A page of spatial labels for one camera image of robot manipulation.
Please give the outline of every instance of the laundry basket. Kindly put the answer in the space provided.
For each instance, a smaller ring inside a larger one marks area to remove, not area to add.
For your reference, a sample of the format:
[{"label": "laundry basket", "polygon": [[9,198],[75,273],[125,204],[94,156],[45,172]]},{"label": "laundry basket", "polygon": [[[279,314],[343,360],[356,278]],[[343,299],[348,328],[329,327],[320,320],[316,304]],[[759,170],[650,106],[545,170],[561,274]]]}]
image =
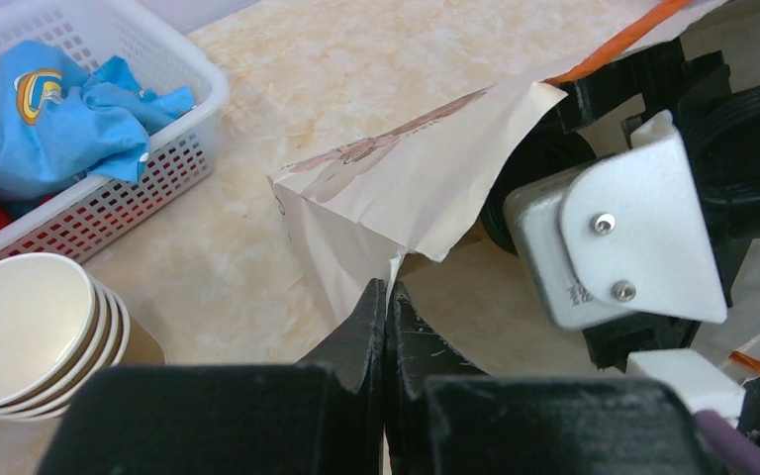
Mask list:
[{"label": "laundry basket", "polygon": [[114,54],[144,87],[189,86],[197,107],[150,138],[138,184],[89,176],[0,231],[0,259],[57,252],[83,261],[214,170],[226,77],[135,0],[22,0],[0,10],[0,55],[24,40],[67,52],[87,70]]}]

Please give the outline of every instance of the marble countertop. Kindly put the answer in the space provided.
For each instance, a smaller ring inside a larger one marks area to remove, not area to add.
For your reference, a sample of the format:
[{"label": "marble countertop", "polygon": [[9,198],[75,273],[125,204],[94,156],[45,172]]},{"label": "marble countertop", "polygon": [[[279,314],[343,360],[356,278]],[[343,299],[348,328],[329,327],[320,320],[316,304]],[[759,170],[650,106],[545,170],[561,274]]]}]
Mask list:
[{"label": "marble countertop", "polygon": [[[170,363],[295,361],[336,322],[302,280],[266,175],[581,57],[575,35],[600,43],[650,4],[264,0],[193,32],[232,86],[218,169],[86,266]],[[55,428],[0,422],[0,473],[33,472]]]}]

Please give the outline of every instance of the screw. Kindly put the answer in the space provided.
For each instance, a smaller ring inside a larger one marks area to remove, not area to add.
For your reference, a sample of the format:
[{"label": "screw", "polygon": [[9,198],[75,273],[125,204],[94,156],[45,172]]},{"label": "screw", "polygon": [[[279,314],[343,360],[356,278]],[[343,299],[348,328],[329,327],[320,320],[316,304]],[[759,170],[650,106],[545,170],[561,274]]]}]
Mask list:
[{"label": "screw", "polygon": [[636,287],[631,282],[620,280],[614,284],[614,298],[620,302],[630,302],[636,297]]},{"label": "screw", "polygon": [[616,227],[616,218],[610,213],[604,213],[594,218],[592,224],[597,235],[609,235]]}]

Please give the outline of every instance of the blue t-shirt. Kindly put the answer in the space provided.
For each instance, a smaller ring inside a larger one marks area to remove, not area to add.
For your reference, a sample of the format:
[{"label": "blue t-shirt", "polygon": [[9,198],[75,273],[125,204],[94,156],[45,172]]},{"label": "blue t-shirt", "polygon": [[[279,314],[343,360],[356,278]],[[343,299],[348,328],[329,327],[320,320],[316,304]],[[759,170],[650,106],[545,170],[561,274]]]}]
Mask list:
[{"label": "blue t-shirt", "polygon": [[0,203],[39,202],[86,173],[137,182],[149,136],[194,105],[187,87],[142,90],[120,57],[90,74],[59,48],[20,43],[0,57]]}]

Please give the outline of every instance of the white paper cup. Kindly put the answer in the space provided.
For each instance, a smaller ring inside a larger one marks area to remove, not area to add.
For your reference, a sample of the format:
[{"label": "white paper cup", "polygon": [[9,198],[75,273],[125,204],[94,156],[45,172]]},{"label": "white paper cup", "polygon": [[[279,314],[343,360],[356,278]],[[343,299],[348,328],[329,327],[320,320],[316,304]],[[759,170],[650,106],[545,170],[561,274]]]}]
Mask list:
[{"label": "white paper cup", "polygon": [[[91,279],[91,281],[92,284],[96,283],[94,279]],[[114,318],[111,318],[110,306],[107,303],[103,291],[95,285],[94,292],[97,308],[99,309],[97,319],[98,324],[91,340],[88,345],[86,345],[83,354],[80,356],[80,359],[65,375],[54,381],[53,384],[45,388],[45,390],[38,395],[18,404],[1,406],[0,415],[3,415],[4,417],[0,419],[19,419],[21,416],[11,416],[14,414],[29,415],[30,410],[47,406],[50,402],[67,401],[67,399],[70,399],[70,395],[76,391],[80,382],[99,369],[106,360],[103,350],[107,347],[111,350],[112,342],[114,342],[118,331],[118,318],[117,315],[114,316]],[[36,411],[34,414],[41,414],[43,412],[44,411]]]},{"label": "white paper cup", "polygon": [[110,302],[114,300],[115,303],[118,304],[118,312],[121,314],[121,344],[118,346],[118,351],[115,353],[115,356],[112,358],[112,363],[110,364],[110,366],[116,366],[121,362],[124,353],[127,351],[127,346],[130,344],[132,321],[130,319],[130,313],[127,311],[127,306],[124,305],[124,301],[121,300],[121,297],[109,287],[104,286],[103,290],[106,292]]},{"label": "white paper cup", "polygon": [[166,362],[164,350],[158,341],[139,321],[130,316],[127,306],[121,296],[109,288],[106,289],[111,298],[118,303],[121,319],[124,325],[124,342],[118,348],[118,354],[113,359],[112,365],[117,364],[140,364],[140,365],[163,365]]},{"label": "white paper cup", "polygon": [[0,260],[0,406],[67,372],[95,325],[95,293],[73,260],[31,253]]},{"label": "white paper cup", "polygon": [[0,420],[29,423],[59,417],[65,413],[71,403],[71,398],[74,397],[77,390],[88,381],[92,374],[101,368],[114,366],[121,360],[121,356],[123,356],[123,353],[127,348],[125,342],[129,339],[130,334],[129,314],[124,318],[124,315],[120,312],[120,305],[115,299],[117,294],[114,294],[114,292],[97,280],[92,279],[92,283],[97,289],[98,295],[102,296],[100,298],[100,301],[102,302],[101,305],[107,308],[107,314],[114,331],[109,333],[106,344],[103,346],[103,349],[99,353],[99,357],[94,361],[91,369],[85,372],[81,378],[75,379],[72,384],[69,385],[67,391],[58,395],[55,399],[46,401],[43,404],[39,404],[36,407],[25,411],[0,415]]}]

